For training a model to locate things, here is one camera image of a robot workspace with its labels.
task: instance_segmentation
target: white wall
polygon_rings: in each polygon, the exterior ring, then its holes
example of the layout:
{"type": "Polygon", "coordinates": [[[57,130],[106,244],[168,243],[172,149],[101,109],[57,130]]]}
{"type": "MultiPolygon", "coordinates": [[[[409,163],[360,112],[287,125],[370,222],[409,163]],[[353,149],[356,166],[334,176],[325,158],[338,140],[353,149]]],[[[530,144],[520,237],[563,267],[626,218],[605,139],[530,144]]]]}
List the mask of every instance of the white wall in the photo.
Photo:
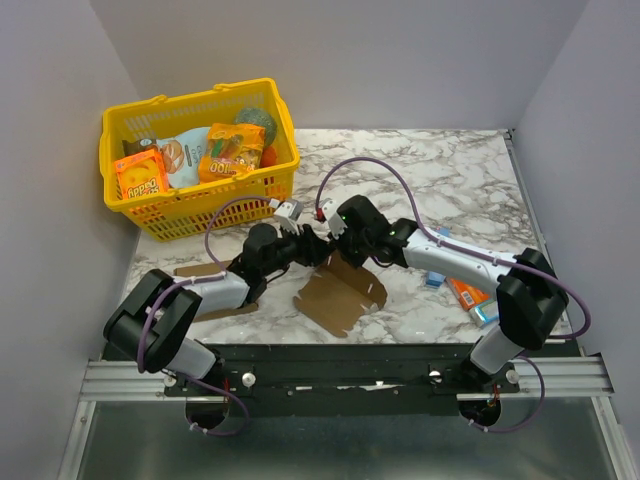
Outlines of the white wall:
{"type": "Polygon", "coordinates": [[[272,76],[300,127],[513,127],[586,0],[91,0],[143,97],[272,76]]]}
{"type": "Polygon", "coordinates": [[[0,16],[0,476],[55,478],[129,264],[102,203],[101,112],[137,98],[85,0],[0,16]]]}
{"type": "Polygon", "coordinates": [[[583,343],[604,355],[639,458],[640,2],[591,0],[515,146],[556,271],[593,310],[583,343]]]}

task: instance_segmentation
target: metal floor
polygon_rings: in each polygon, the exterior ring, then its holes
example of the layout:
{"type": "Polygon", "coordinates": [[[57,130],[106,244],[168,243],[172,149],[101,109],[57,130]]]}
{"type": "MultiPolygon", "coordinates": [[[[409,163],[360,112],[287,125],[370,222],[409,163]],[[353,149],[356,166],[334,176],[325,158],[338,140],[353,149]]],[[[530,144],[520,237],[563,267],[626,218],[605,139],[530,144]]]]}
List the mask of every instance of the metal floor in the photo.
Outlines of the metal floor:
{"type": "MultiPolygon", "coordinates": [[[[507,400],[498,425],[533,400],[507,400]]],[[[227,439],[190,432],[184,404],[99,404],[79,478],[614,479],[588,398],[548,399],[527,428],[483,434],[461,417],[256,419],[227,439]]]]}

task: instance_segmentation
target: yellow basket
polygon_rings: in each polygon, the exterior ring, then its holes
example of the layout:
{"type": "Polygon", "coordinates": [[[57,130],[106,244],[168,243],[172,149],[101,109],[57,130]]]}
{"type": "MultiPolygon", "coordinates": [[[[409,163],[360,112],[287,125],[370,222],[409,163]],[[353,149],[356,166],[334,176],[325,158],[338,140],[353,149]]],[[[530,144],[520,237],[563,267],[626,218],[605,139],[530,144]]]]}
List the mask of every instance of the yellow basket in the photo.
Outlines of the yellow basket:
{"type": "MultiPolygon", "coordinates": [[[[293,140],[293,122],[275,82],[270,78],[220,84],[213,90],[167,98],[165,95],[109,108],[103,115],[100,137],[100,173],[104,178],[104,203],[124,213],[158,241],[202,233],[213,213],[224,203],[244,195],[284,200],[291,196],[293,174],[300,155],[293,140]],[[233,123],[245,106],[262,107],[278,124],[273,147],[278,164],[245,175],[140,198],[122,199],[114,162],[124,157],[122,141],[168,138],[196,127],[233,123]]],[[[273,214],[266,203],[247,200],[226,209],[214,228],[257,220],[273,214]]]]}

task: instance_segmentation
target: green ball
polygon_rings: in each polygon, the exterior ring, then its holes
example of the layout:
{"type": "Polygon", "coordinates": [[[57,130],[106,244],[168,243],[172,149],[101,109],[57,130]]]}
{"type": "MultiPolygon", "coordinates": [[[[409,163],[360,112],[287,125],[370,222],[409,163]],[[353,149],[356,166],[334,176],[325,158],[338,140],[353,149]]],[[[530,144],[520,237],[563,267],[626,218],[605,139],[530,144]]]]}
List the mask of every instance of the green ball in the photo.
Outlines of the green ball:
{"type": "Polygon", "coordinates": [[[278,125],[269,112],[264,108],[258,107],[244,107],[238,112],[233,123],[250,123],[252,125],[258,125],[264,127],[264,145],[268,147],[276,139],[278,133],[278,125]]]}

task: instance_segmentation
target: blue package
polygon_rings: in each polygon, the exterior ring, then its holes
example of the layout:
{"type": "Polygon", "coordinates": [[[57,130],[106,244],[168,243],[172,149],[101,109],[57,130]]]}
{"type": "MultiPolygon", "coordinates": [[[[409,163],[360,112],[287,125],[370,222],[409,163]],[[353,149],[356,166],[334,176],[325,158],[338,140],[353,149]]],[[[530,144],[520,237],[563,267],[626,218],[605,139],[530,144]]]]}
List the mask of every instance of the blue package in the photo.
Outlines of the blue package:
{"type": "Polygon", "coordinates": [[[500,318],[498,302],[493,298],[490,298],[486,302],[482,302],[480,305],[472,308],[469,313],[471,314],[471,318],[476,322],[476,325],[480,328],[489,325],[500,318]]]}
{"type": "MultiPolygon", "coordinates": [[[[436,231],[440,235],[443,235],[445,237],[449,236],[449,229],[448,228],[438,227],[438,228],[436,228],[436,231]]],[[[424,284],[427,287],[430,287],[430,288],[439,288],[440,285],[442,285],[444,283],[445,278],[446,277],[444,275],[442,275],[441,273],[427,272],[427,276],[425,277],[424,284]]]]}

